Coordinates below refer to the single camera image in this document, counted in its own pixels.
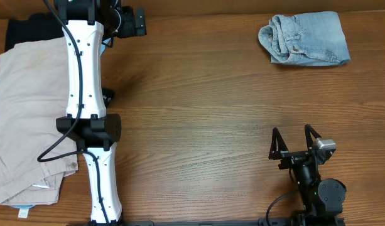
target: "black cable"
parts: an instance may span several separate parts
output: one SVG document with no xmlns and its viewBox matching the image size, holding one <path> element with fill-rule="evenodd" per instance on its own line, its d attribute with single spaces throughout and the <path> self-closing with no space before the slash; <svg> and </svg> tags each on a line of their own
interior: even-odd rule
<svg viewBox="0 0 385 226">
<path fill-rule="evenodd" d="M 39 161 L 41 163 L 44 163 L 44 162 L 47 162 L 47 161 L 53 161 L 53 160 L 56 160 L 56 159 L 64 158 L 64 157 L 67 157 L 67 156 L 70 156 L 70 155 L 73 155 L 73 154 L 88 154 L 89 156 L 91 156 L 93 158 L 93 161 L 94 161 L 95 165 L 96 165 L 96 171 L 97 171 L 96 172 L 96 177 L 97 177 L 97 195 L 99 197 L 99 203 L 100 203 L 100 205 L 102 207 L 102 212 L 103 212 L 103 215 L 104 215 L 104 219 L 106 220 L 106 224 L 109 225 L 110 224 L 109 223 L 109 219 L 107 217 L 107 213 L 106 213 L 106 210 L 104 208 L 103 198 L 102 198 L 101 190 L 100 190 L 99 163 L 98 163 L 98 160 L 97 160 L 96 156 L 93 153 L 88 152 L 88 151 L 72 151 L 72 152 L 61 154 L 59 156 L 55 156 L 55 157 L 52 157 L 52 158 L 42 159 L 52 149 L 57 147 L 75 129 L 75 126 L 78 124 L 78 121 L 80 119 L 80 115 L 82 113 L 82 107 L 83 107 L 83 104 L 82 104 L 83 103 L 83 99 L 82 99 L 82 96 L 83 96 L 83 74 L 82 74 L 82 63 L 80 61 L 80 53 L 79 53 L 78 45 L 77 45 L 75 39 L 73 38 L 71 32 L 67 28 L 67 26 L 65 26 L 65 24 L 61 21 L 61 19 L 58 17 L 56 12 L 54 11 L 54 9 L 50 6 L 50 3 L 48 3 L 47 0 L 43 0 L 43 1 L 46 4 L 47 8 L 54 15 L 54 18 L 58 21 L 58 23 L 62 26 L 62 28 L 67 32 L 69 38 L 71 39 L 72 45 L 75 48 L 75 54 L 77 56 L 78 70 L 79 70 L 79 104 L 78 104 L 78 113 L 77 113 L 77 116 L 76 116 L 75 121 L 72 124 L 71 128 L 60 139 L 58 139 L 54 144 L 52 144 L 46 151 L 41 153 L 37 157 L 37 161 Z"/>
<path fill-rule="evenodd" d="M 318 161 L 317 161 L 317 150 L 313 150 L 313 161 L 315 162 L 315 181 L 318 180 L 319 176 L 319 171 L 318 171 Z"/>
<path fill-rule="evenodd" d="M 291 168 L 288 170 L 288 174 L 290 175 L 291 182 L 295 183 L 295 180 L 293 178 L 293 175 L 291 174 Z"/>
<path fill-rule="evenodd" d="M 295 191 L 291 191 L 291 192 L 289 192 L 289 193 L 286 193 L 286 194 L 280 196 L 279 198 L 277 198 L 275 201 L 273 201 L 272 204 L 270 204 L 268 210 L 266 211 L 266 223 L 268 224 L 268 226 L 272 226 L 272 225 L 270 224 L 270 221 L 269 221 L 269 212 L 270 212 L 270 209 L 273 207 L 273 205 L 276 204 L 278 201 L 280 201 L 280 200 L 282 200 L 282 199 L 284 199 L 284 198 L 287 198 L 287 197 L 289 197 L 290 195 L 295 194 L 296 192 L 298 192 L 298 190 L 295 190 Z"/>
</svg>

